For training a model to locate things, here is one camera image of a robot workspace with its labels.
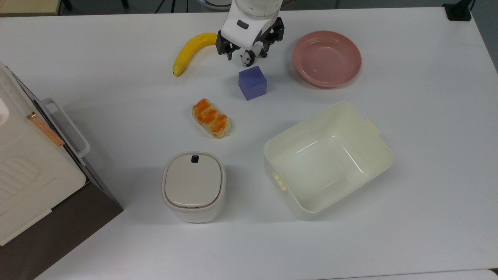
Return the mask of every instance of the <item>blue block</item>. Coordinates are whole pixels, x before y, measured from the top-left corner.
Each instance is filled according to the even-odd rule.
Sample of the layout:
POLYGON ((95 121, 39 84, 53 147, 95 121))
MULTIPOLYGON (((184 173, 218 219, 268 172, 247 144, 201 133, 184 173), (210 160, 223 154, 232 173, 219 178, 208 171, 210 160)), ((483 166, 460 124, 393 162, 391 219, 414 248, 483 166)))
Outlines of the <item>blue block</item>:
POLYGON ((266 93, 266 79, 259 66, 239 72, 239 87, 246 100, 251 100, 266 93))

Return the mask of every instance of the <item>white container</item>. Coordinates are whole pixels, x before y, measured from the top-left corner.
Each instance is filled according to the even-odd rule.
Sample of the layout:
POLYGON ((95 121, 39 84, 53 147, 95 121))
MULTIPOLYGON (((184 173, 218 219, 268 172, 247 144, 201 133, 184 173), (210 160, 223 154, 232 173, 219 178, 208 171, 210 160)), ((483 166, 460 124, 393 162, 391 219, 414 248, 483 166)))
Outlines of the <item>white container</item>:
POLYGON ((225 167, 207 152, 177 154, 164 169, 162 198, 185 222, 209 222, 225 203, 225 167))
POLYGON ((86 182, 64 147, 47 136, 55 133, 40 116, 0 63, 0 246, 86 182))
POLYGON ((292 214, 308 220, 384 172, 392 152, 348 103, 337 103, 270 139, 265 169, 292 214))

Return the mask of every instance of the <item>toy panda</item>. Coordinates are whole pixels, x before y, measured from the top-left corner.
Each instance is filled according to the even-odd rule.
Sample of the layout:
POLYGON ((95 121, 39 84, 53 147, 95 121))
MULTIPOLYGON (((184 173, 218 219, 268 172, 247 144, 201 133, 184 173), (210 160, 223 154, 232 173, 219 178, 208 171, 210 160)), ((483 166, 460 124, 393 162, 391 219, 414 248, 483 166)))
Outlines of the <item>toy panda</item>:
POLYGON ((250 50, 246 50, 241 55, 242 65, 244 67, 251 66, 257 57, 265 58, 268 54, 261 45, 254 45, 250 50))

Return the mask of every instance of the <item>pink plate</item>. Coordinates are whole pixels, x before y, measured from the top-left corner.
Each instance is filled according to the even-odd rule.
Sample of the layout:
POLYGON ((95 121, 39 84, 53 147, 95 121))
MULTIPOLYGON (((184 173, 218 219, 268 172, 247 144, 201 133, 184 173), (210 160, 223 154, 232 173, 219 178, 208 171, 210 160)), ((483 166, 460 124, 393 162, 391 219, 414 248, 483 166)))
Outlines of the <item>pink plate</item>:
POLYGON ((353 80, 362 65, 356 45, 332 31, 316 31, 302 37, 292 54, 299 74, 321 88, 343 86, 353 80))

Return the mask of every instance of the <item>bread roll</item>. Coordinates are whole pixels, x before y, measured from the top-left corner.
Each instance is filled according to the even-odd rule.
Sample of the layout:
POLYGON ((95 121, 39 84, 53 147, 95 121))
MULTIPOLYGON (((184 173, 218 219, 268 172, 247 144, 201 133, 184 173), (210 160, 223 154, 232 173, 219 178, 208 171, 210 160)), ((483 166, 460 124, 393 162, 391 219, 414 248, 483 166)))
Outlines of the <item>bread roll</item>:
POLYGON ((203 98, 192 108, 192 115, 209 134, 216 138, 227 135, 228 130, 232 127, 227 115, 221 114, 206 98, 203 98))

